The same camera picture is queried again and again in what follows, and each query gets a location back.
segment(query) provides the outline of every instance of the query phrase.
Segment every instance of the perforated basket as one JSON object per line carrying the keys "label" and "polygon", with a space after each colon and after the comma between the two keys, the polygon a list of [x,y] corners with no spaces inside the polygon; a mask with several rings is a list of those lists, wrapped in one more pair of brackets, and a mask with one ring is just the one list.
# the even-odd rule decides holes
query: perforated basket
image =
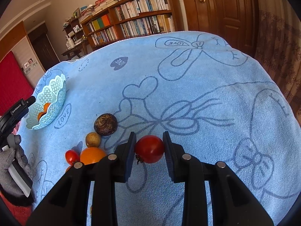
{"label": "perforated basket", "polygon": [[[36,98],[36,102],[29,107],[26,127],[30,130],[41,129],[49,125],[59,114],[66,97],[66,77],[64,74],[51,79],[48,86],[44,86]],[[38,121],[38,114],[44,111],[44,104],[51,103],[47,113]]]}

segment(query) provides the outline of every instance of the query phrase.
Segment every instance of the red fabric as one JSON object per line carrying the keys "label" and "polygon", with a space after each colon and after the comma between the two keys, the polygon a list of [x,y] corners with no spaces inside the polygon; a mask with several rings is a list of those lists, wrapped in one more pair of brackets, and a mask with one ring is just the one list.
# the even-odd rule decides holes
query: red fabric
{"label": "red fabric", "polygon": [[31,215],[31,206],[23,207],[23,206],[15,206],[11,204],[8,200],[5,199],[3,194],[0,192],[0,197],[2,198],[3,202],[13,214],[15,219],[22,225],[25,226],[27,219]]}
{"label": "red fabric", "polygon": [[13,52],[10,51],[0,62],[0,115],[20,99],[28,99],[32,94],[32,86],[23,75]]}

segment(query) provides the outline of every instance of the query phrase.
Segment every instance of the blue towel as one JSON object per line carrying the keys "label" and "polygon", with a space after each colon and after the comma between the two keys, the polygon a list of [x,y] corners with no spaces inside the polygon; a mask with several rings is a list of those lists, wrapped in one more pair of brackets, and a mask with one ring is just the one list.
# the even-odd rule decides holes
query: blue towel
{"label": "blue towel", "polygon": [[[261,65],[223,38],[184,31],[120,41],[52,67],[34,95],[61,73],[67,94],[59,116],[36,131],[22,120],[19,130],[33,167],[35,207],[69,166],[65,152],[85,148],[86,134],[103,113],[119,122],[102,138],[108,154],[131,131],[137,139],[169,131],[200,161],[225,161],[275,224],[300,193],[301,131],[292,110]],[[119,225],[180,225],[183,191],[169,178],[164,157],[156,164],[134,161],[128,182],[116,184]]]}

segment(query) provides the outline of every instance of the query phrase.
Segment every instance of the metal pin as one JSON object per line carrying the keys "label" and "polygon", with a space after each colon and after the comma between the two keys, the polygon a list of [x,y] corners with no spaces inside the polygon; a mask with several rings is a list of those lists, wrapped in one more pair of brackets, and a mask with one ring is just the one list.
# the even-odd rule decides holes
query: metal pin
{"label": "metal pin", "polygon": [[225,168],[225,167],[226,167],[226,163],[223,162],[223,161],[219,161],[219,162],[217,163],[217,166],[220,167],[220,168]]}
{"label": "metal pin", "polygon": [[110,161],[116,160],[116,159],[117,159],[117,155],[115,155],[115,154],[110,154],[110,155],[108,156],[108,159],[109,159]]}
{"label": "metal pin", "polygon": [[182,155],[182,158],[184,159],[184,160],[190,160],[191,159],[191,155],[189,155],[189,154],[184,154],[184,155]]}
{"label": "metal pin", "polygon": [[74,168],[78,169],[82,167],[82,163],[81,162],[77,162],[74,164]]}

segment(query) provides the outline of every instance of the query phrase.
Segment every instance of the brass door knob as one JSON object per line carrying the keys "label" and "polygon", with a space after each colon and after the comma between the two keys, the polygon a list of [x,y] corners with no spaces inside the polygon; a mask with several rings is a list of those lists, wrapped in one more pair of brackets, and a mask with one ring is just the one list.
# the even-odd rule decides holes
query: brass door knob
{"label": "brass door knob", "polygon": [[199,2],[200,2],[200,3],[205,3],[205,2],[206,2],[206,0],[199,0]]}

